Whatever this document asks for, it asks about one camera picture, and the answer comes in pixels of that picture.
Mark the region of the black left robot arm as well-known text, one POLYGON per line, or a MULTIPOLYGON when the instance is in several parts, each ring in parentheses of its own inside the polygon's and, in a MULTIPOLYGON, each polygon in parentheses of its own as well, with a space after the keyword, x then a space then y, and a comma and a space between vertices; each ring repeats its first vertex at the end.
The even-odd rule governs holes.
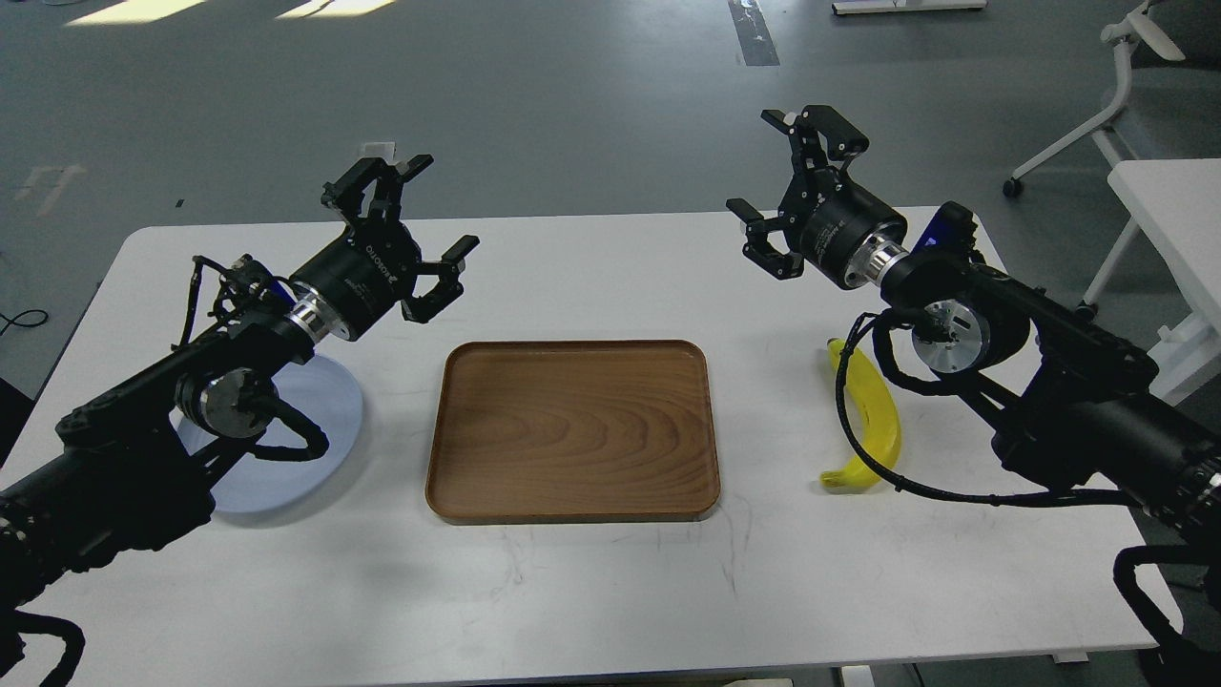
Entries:
POLYGON ((56 426, 60 456, 2 491, 2 670, 24 635, 57 636, 44 686, 66 686, 85 647, 70 620, 26 613, 63 574, 104 567, 120 552, 161 552, 209 522, 212 487, 241 458, 302 464, 330 448, 324 430, 272 379, 336 336, 357 340, 389 312, 424 325, 462 297, 464 236, 440 260, 400 221, 402 192, 433 161, 358 160, 324 184, 344 229, 291 277, 243 256, 195 257, 186 321, 168 356, 87 401, 56 426))

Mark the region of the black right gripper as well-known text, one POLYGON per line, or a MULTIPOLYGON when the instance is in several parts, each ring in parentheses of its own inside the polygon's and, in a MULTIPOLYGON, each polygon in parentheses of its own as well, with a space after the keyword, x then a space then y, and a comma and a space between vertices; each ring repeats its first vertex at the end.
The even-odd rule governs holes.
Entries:
POLYGON ((780 218, 764 218, 742 198, 726 199, 744 226, 744 256, 775 279, 802 277, 807 261, 842 290, 863 286, 860 248, 871 236, 900 242, 908 227, 902 214, 850 178, 851 161, 868 151, 868 135, 828 105, 799 113, 764 109, 759 118, 786 135, 792 178, 777 207, 780 218), (791 253, 770 243, 780 229, 791 253))

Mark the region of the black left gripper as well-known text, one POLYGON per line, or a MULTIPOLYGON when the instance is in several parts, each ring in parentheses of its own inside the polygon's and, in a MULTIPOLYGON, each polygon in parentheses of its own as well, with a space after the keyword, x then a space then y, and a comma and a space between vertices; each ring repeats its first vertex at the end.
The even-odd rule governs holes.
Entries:
POLYGON ((289 282, 298 297, 320 297, 337 338, 360 339, 397 301, 407 322, 427 325, 463 295, 464 260, 479 238, 463 236, 440 260, 422 262, 422 249, 400 223, 403 187, 433 161, 431 154, 400 162, 361 157, 339 179, 324 182, 322 207, 348 227, 295 268, 289 282), (436 278, 422 297, 413 295, 419 275, 436 278))

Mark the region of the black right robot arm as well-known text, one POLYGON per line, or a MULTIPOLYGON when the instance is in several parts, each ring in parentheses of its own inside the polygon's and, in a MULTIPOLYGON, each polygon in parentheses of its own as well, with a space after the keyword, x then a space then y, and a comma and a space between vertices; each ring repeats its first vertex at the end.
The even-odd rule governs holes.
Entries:
POLYGON ((1201 566, 1203 591, 1219 605, 1219 436, 1151 395, 1158 364, 1144 349, 988 265, 973 214, 958 203, 944 203, 916 246, 904 248, 906 218, 849 173, 869 142, 836 109, 759 117, 788 139, 792 177, 774 218, 742 198, 726 201, 742 221, 745 256, 777 279, 813 265, 841 290, 872 283, 885 301, 879 314, 860 314, 838 355, 838 414, 847 358, 871 336, 882 377, 921 397, 958 397, 993 427, 1002 467, 1042 491, 937 489, 883 466, 851 436, 864 465, 930 500, 1133 506, 1177 531, 1178 545, 1118 552, 1114 582, 1155 639, 1142 660, 1151 685, 1217 681, 1219 652, 1175 630, 1136 574, 1144 565, 1201 566))

